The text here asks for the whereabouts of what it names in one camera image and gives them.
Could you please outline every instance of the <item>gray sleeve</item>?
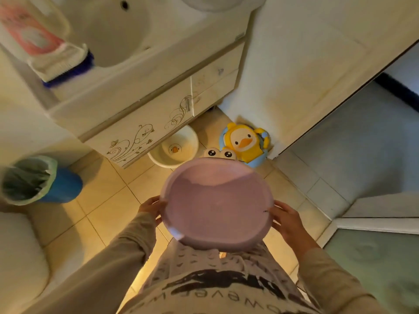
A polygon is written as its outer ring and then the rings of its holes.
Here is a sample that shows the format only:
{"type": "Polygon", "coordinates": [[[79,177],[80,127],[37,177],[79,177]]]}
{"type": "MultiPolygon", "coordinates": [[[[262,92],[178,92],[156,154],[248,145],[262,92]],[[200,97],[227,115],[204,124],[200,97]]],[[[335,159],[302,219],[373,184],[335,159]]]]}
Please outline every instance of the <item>gray sleeve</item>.
{"type": "Polygon", "coordinates": [[[387,313],[374,296],[323,249],[314,248],[304,255],[299,275],[326,314],[387,313]]]}
{"type": "Polygon", "coordinates": [[[112,242],[24,314],[115,314],[148,260],[155,220],[139,213],[112,242]]]}

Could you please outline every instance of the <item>person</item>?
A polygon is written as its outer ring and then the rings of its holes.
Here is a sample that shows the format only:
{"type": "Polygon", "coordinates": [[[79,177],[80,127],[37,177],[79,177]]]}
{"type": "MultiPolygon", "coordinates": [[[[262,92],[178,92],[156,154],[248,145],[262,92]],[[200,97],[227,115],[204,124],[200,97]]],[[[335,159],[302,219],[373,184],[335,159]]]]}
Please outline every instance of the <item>person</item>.
{"type": "MultiPolygon", "coordinates": [[[[25,314],[114,314],[149,258],[166,203],[148,199],[113,241],[25,314]]],[[[275,228],[299,262],[306,301],[264,243],[251,251],[201,251],[172,239],[138,295],[120,313],[385,313],[304,229],[297,211],[275,200],[275,228]]]]}

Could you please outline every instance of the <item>white bowl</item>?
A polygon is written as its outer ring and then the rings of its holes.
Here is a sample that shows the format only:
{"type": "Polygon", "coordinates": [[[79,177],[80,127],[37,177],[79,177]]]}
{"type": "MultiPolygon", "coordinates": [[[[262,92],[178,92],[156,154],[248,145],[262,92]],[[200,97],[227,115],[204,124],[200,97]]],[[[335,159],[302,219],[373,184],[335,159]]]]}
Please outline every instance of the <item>white bowl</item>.
{"type": "Polygon", "coordinates": [[[158,166],[175,169],[193,159],[198,148],[199,141],[195,131],[190,126],[184,126],[151,150],[148,156],[158,166]]]}

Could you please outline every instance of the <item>sink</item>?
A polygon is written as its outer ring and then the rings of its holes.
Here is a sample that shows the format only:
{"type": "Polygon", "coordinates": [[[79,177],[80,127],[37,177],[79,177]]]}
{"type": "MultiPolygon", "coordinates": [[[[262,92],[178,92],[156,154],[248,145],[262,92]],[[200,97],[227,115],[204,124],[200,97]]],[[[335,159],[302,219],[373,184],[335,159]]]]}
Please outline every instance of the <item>sink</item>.
{"type": "Polygon", "coordinates": [[[58,2],[74,31],[70,40],[86,43],[98,67],[127,60],[149,34],[149,14],[143,0],[58,2]]]}

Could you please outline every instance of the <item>cabinet drawer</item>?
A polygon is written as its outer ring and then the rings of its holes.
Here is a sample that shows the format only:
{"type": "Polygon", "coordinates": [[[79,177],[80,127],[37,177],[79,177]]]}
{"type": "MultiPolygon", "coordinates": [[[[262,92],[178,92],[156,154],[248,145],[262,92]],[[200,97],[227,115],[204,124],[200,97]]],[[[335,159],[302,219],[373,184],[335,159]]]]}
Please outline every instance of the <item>cabinet drawer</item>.
{"type": "Polygon", "coordinates": [[[237,79],[238,69],[226,75],[219,82],[205,90],[202,94],[193,98],[194,116],[199,115],[202,111],[209,108],[212,104],[223,98],[226,94],[234,89],[237,79]]]}
{"type": "Polygon", "coordinates": [[[120,166],[127,165],[154,143],[192,117],[191,78],[187,78],[86,144],[120,166]]]}
{"type": "Polygon", "coordinates": [[[194,97],[203,93],[212,85],[238,69],[244,43],[192,75],[192,94],[194,97]]]}

